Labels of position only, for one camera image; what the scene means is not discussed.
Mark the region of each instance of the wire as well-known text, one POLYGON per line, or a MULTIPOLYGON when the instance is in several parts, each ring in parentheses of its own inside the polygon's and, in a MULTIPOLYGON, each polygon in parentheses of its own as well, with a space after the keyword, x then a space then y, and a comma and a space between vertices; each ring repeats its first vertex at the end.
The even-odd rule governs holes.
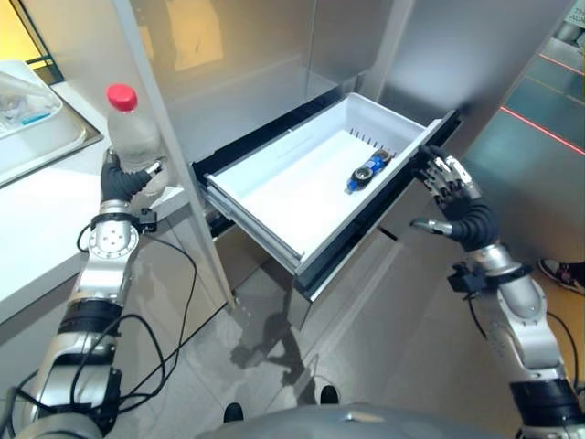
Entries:
MULTIPOLYGON (((35 370, 34 372, 28 374, 28 376, 26 378, 24 378, 22 381, 20 381, 18 383, 16 388, 23 390, 23 388, 27 385, 27 383, 37 376, 37 373, 38 373, 38 369, 35 370)), ((8 435, 10 437, 16 437, 14 420, 12 419, 13 411, 14 411, 14 407, 10 410, 10 413, 8 414, 8 420, 7 420, 7 426, 6 426, 8 428, 8 435)))
MULTIPOLYGON (((83 235, 83 233, 87 230, 87 228, 90 225, 86 226, 85 228, 83 228, 83 230, 80 232, 80 235, 77 239, 77 247, 78 250, 80 250, 80 252, 88 252, 87 249, 82 249, 80 246, 80 239, 83 235)), ((175 361, 173 363, 172 368, 168 371, 168 373, 166 373, 166 369, 165 369, 165 358, 163 356, 162 350, 160 348, 160 344, 156 338, 156 336, 154 335, 154 331, 152 330, 152 328, 150 327, 150 325, 148 324, 148 322, 146 320, 144 320, 144 318, 142 318, 141 316, 138 316, 137 314, 127 314, 124 316, 120 316, 118 318, 116 318, 114 321, 112 321, 98 336, 98 338, 96 338, 93 343, 91 343, 90 349, 83 355, 83 358, 81 359, 81 362, 75 372, 75 375, 73 377, 73 382, 71 383, 71 387, 69 389, 69 404, 71 406, 71 408, 75 409, 76 405, 78 405, 77 402, 75 402, 75 390, 77 387, 77 383, 80 379, 80 375, 83 371, 83 368, 87 365, 88 361, 90 360, 90 356, 93 353, 93 351, 95 350, 95 348, 103 341, 103 339, 110 333, 110 331, 112 331, 117 325, 119 325, 122 321, 127 320, 127 319, 136 319, 138 320, 141 324, 143 324, 143 326, 146 328, 146 330, 148 331, 148 335, 150 336, 150 338, 153 341, 154 344, 154 348, 156 350, 156 354, 158 356, 159 359, 159 368, 161 369, 161 380, 159 381, 158 386, 154 389, 154 391, 151 392, 137 392, 137 390, 141 387, 141 385, 139 385, 136 389, 134 389, 133 391, 131 391, 129 394, 121 396, 118 401, 116 402, 118 404, 118 407, 120 407, 124 402, 128 401, 131 398, 143 398, 142 400, 131 404, 128 407, 124 407, 122 409, 119 408, 118 410, 118 414, 123 414, 126 412, 129 412, 139 406, 141 406, 142 404, 148 402, 151 398, 153 398, 154 396, 158 395, 158 393, 162 390, 162 388, 165 386, 166 382, 169 380, 169 378, 171 377, 172 373, 175 371, 177 364, 178 364, 178 356, 179 356, 179 352, 181 349, 181 344, 183 341, 183 336, 185 335, 185 327, 186 327, 186 318, 188 315, 188 310, 189 307, 191 305, 191 301, 193 300, 193 295, 195 293, 195 285, 197 282, 197 264, 195 263, 195 261, 193 260, 193 258, 186 253, 184 250, 180 249, 179 247, 175 246, 174 244, 171 244, 170 242, 167 241, 163 241, 160 240, 158 238, 152 237, 152 236, 148 236, 148 235, 144 235, 147 238, 149 238, 152 241, 156 241, 159 242, 169 248, 174 249, 177 252, 180 252, 181 254, 183 254, 189 261, 189 263, 191 264, 191 266, 193 267, 193 281, 191 283, 191 290, 189 292, 189 297, 187 298, 186 301, 186 305, 185 305, 185 310, 183 313, 183 321, 181 323, 181 330, 179 333, 179 337, 177 340, 177 344, 176 344, 176 349, 173 352, 173 354, 175 355, 175 361)), ((16 403, 16 398, 20 397, 23 398, 24 400, 36 405, 37 407, 47 411, 47 412, 55 412, 56 410, 52 407, 49 407, 45 404, 43 404, 42 402, 37 401, 35 398, 33 398, 31 395, 29 395, 28 393, 24 392, 22 390, 22 388, 30 381, 32 380, 35 376, 37 375, 37 370, 35 370, 34 372, 32 372, 31 374, 29 374, 24 380, 22 380, 17 387, 11 387, 8 389, 8 391, 6 392, 6 399, 5 399, 5 409, 4 412, 2 414, 2 418, 0 419, 0 438, 2 437, 2 435, 5 432, 5 429, 8 428, 9 429, 9 433, 11 435, 11 437, 14 437, 14 425, 13 425, 13 421, 12 421, 12 414, 14 411, 14 407, 15 407, 15 403, 16 403)), ((98 406, 96 408, 94 408, 94 410, 99 410, 101 406, 98 406)))
POLYGON ((484 340, 487 340, 487 335, 485 334, 485 331, 482 328, 482 326, 480 325, 479 320, 477 319, 477 315, 475 314, 475 309, 473 308, 472 301, 473 301, 473 299, 471 297, 467 299, 467 305, 469 306, 469 312, 472 314, 472 318, 473 318, 473 321, 475 323, 475 326, 477 327, 477 330, 480 332, 480 334, 482 335, 484 340))
POLYGON ((80 379, 81 371, 83 370, 83 368, 87 364, 88 360, 90 359, 91 354, 93 353, 95 348, 101 343, 101 341, 110 333, 110 331, 112 331, 112 329, 117 327, 122 321, 128 320, 130 318, 134 318, 144 325, 144 327, 148 331, 148 335, 153 340, 154 348, 156 349, 156 354, 158 355, 158 359, 160 361, 161 380, 160 380, 157 388, 154 390, 153 396, 157 395, 158 392, 165 385, 165 359, 163 357, 163 352, 162 352, 161 347, 158 343, 158 340, 156 339, 156 336, 154 335, 153 329, 150 327, 148 322, 146 320, 144 320, 141 316, 138 316, 137 314, 126 314, 124 316, 120 316, 120 317, 116 318, 108 326, 106 326, 106 328, 101 332, 100 336, 97 337, 95 339, 95 341, 93 341, 93 343, 91 343, 90 349, 83 355, 83 358, 81 359, 81 362, 80 362, 79 366, 77 367, 77 370, 75 371, 75 375, 73 376, 73 381, 71 382, 71 387, 69 389, 69 405, 71 407, 74 408, 76 405, 75 388, 77 387, 77 382, 80 379))
POLYGON ((575 291, 575 290, 569 290, 568 288, 565 288, 566 291, 568 291, 569 293, 573 293, 578 295, 579 297, 585 297, 585 293, 581 293, 579 291, 575 291))
MULTIPOLYGON (((122 409, 118 410, 118 414, 123 414, 123 413, 127 413, 137 407, 140 407, 141 405, 143 405, 144 403, 148 402, 150 399, 152 399, 154 396, 156 396, 161 389, 165 386, 166 382, 169 380, 169 378, 171 377, 172 373, 175 371, 176 366, 178 364, 178 356, 179 356, 179 351, 181 349, 181 343, 183 341, 183 336, 185 335, 185 327, 186 327, 186 318, 188 315, 188 310, 189 307, 191 305, 191 301, 193 300, 193 295, 195 293, 195 285, 197 282, 197 264, 195 263, 195 261, 193 260, 193 258, 186 253, 183 249, 175 246, 174 244, 171 244, 170 242, 167 241, 163 241, 159 238, 155 238, 153 236, 149 236, 149 235, 144 235, 146 238, 152 240, 152 241, 156 241, 159 242, 160 244, 163 244, 177 252, 180 252, 183 256, 185 256, 189 263, 191 264, 191 266, 193 267, 193 281, 191 282, 191 289, 189 292, 189 297, 187 298, 186 301, 186 305, 185 305, 185 309, 183 312, 183 321, 181 324, 181 329, 180 329, 180 333, 179 333, 179 337, 176 343, 176 349, 174 351, 174 353, 172 355, 175 355, 175 361, 173 363, 173 366, 171 367, 171 369, 169 370, 168 373, 165 373, 165 360, 162 357, 162 353, 159 355, 159 368, 161 368, 162 371, 162 378, 157 386, 157 388, 152 391, 152 392, 137 392, 138 389, 140 389, 140 387, 144 384, 139 385, 136 389, 134 389, 133 391, 131 391, 129 394, 127 395, 123 395, 119 398, 118 400, 118 406, 120 407, 124 402, 126 402, 127 400, 131 399, 131 398, 143 398, 142 400, 135 402, 134 404, 129 405, 128 407, 124 407, 122 409)), ((101 334, 101 339, 103 339, 105 337, 105 334, 103 334, 104 332, 108 332, 110 329, 106 328, 102 334, 101 334)), ((154 334, 152 333, 152 329, 149 330, 149 332, 151 333, 151 339, 153 340, 155 346, 157 347, 157 353, 160 350, 160 346, 158 345, 158 342, 156 341, 156 337, 154 337, 154 334)), ((85 361, 83 361, 82 363, 80 363, 80 366, 85 366, 85 364, 87 363, 87 359, 85 359, 85 361)), ((74 385, 77 384, 77 380, 79 379, 79 375, 78 373, 76 373, 76 376, 74 377, 74 381, 72 383, 72 388, 74 387, 74 385)))
POLYGON ((85 233, 85 230, 87 230, 90 226, 91 226, 91 224, 88 224, 83 229, 81 229, 80 234, 77 236, 77 242, 76 242, 77 250, 79 250, 82 253, 89 253, 90 252, 87 248, 84 249, 81 247, 81 237, 83 236, 83 233, 85 233))
POLYGON ((10 423, 10 419, 12 418, 12 411, 15 409, 15 402, 16 387, 10 387, 6 391, 4 412, 2 413, 2 418, 0 418, 0 437, 4 436, 4 431, 6 430, 6 427, 8 427, 8 424, 10 423))
POLYGON ((557 320, 560 325, 563 327, 565 332, 567 333, 567 337, 569 337, 570 346, 573 349, 573 368, 575 370, 575 379, 573 380, 573 388, 577 391, 579 387, 579 354, 577 351, 577 344, 575 343, 575 339, 573 338, 572 334, 570 333, 569 327, 565 324, 565 322, 556 314, 553 314, 547 311, 547 315, 551 316, 555 320, 557 320))
MULTIPOLYGON (((193 260, 193 258, 187 252, 185 252, 183 249, 175 246, 174 244, 171 244, 170 242, 167 242, 167 241, 163 241, 163 240, 161 240, 159 238, 155 238, 154 236, 149 236, 149 235, 144 235, 144 236, 146 238, 148 238, 149 240, 156 241, 156 242, 158 242, 160 244, 163 244, 163 245, 165 245, 165 246, 167 246, 167 247, 169 247, 171 249, 174 249, 175 251, 181 253, 183 256, 185 256, 188 259, 189 263, 193 267, 193 281, 191 282, 191 290, 189 292, 189 297, 186 300, 185 310, 183 312, 183 322, 181 324, 181 330, 180 330, 180 333, 179 333, 179 338, 178 338, 178 340, 176 342, 176 349, 175 349, 175 352, 174 352, 174 354, 175 354, 175 361, 173 363, 173 367, 169 370, 168 375, 166 375, 166 377, 164 378, 163 385, 165 385, 165 383, 171 377, 171 374, 175 371, 176 365, 178 363, 179 351, 181 349, 181 343, 183 341, 183 336, 185 334, 186 317, 187 317, 187 314, 188 314, 188 311, 189 311, 189 307, 191 305, 191 301, 193 300, 193 295, 194 295, 194 292, 195 292, 195 284, 197 282, 197 264, 195 263, 195 261, 193 260)), ((135 391, 137 389, 139 389, 139 388, 140 388, 140 386, 138 386, 138 388, 134 389, 134 391, 132 391, 128 395, 122 396, 121 397, 121 400, 122 401, 125 401, 126 399, 134 398, 134 397, 139 396, 140 395, 139 393, 135 393, 135 391)), ((121 409, 119 411, 119 414, 129 412, 130 410, 133 410, 136 407, 142 405, 146 401, 137 402, 137 403, 135 403, 133 405, 130 405, 128 407, 124 407, 123 409, 121 409)))

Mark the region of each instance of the red laser line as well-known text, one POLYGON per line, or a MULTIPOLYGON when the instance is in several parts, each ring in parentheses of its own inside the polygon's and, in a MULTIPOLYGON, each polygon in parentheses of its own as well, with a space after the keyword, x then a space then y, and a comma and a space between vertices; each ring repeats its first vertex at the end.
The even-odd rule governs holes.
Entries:
POLYGON ((557 64, 558 66, 560 66, 560 67, 563 67, 563 68, 565 68, 565 69, 567 69, 567 70, 574 71, 575 73, 577 73, 577 74, 578 74, 578 75, 580 75, 580 76, 585 76, 585 73, 583 73, 582 71, 580 71, 580 70, 577 70, 577 69, 575 69, 575 68, 573 68, 573 67, 571 67, 571 66, 568 66, 567 64, 563 64, 562 62, 560 62, 560 61, 557 61, 556 59, 550 58, 550 57, 548 57, 548 56, 546 56, 546 55, 543 55, 542 53, 539 53, 538 55, 539 55, 539 56, 540 56, 542 59, 546 59, 547 61, 550 61, 550 62, 552 62, 552 63, 554 63, 554 64, 557 64))
POLYGON ((551 133, 549 130, 547 130, 546 128, 540 126, 537 123, 532 122, 530 119, 527 119, 526 117, 518 114, 517 112, 513 112, 512 110, 506 108, 506 107, 500 107, 500 110, 502 110, 503 112, 507 112, 508 114, 510 114, 511 116, 516 117, 519 121, 522 121, 524 123, 527 123, 528 125, 532 126, 533 128, 536 128, 537 130, 539 130, 541 133, 546 134, 549 137, 552 137, 553 139, 555 139, 557 142, 561 142, 562 144, 564 144, 566 147, 572 149, 573 151, 575 151, 578 154, 581 155, 585 155, 585 151, 583 151, 582 149, 580 149, 578 146, 575 146, 574 144, 572 144, 571 142, 566 141, 565 139, 563 139, 562 137, 557 136, 554 133, 551 133))

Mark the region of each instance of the drawer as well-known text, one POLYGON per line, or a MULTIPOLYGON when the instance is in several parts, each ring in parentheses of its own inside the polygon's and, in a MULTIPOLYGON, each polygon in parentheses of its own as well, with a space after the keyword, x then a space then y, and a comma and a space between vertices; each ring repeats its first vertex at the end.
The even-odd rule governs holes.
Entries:
POLYGON ((311 296, 399 193, 418 146, 453 114, 423 126, 361 95, 313 115, 235 163, 205 175, 206 197, 311 296), (394 158, 353 193, 346 183, 380 147, 394 158))

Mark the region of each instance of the water bottle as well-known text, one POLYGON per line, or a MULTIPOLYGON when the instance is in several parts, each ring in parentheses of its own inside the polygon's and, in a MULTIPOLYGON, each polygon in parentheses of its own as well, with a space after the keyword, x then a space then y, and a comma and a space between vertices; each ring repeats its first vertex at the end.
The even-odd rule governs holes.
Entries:
MULTIPOLYGON (((113 84, 108 87, 106 95, 112 105, 108 114, 108 132, 112 147, 120 157, 122 170, 140 171, 156 159, 165 157, 156 123, 140 111, 134 89, 126 84, 113 84)), ((154 201, 165 190, 168 178, 165 166, 139 195, 154 201)))

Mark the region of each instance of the shoe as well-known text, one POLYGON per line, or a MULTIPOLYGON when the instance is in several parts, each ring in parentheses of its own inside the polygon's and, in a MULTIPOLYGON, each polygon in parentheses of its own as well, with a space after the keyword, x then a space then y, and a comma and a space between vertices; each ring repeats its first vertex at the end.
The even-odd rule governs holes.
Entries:
POLYGON ((325 386, 321 391, 321 403, 322 404, 338 404, 339 396, 333 386, 325 386))
POLYGON ((569 270, 567 263, 553 261, 552 259, 539 259, 537 267, 548 278, 556 281, 560 286, 576 293, 585 294, 585 286, 575 279, 569 270))
POLYGON ((243 421, 244 411, 241 410, 241 405, 237 402, 233 402, 226 411, 223 412, 223 423, 233 423, 234 421, 243 421))

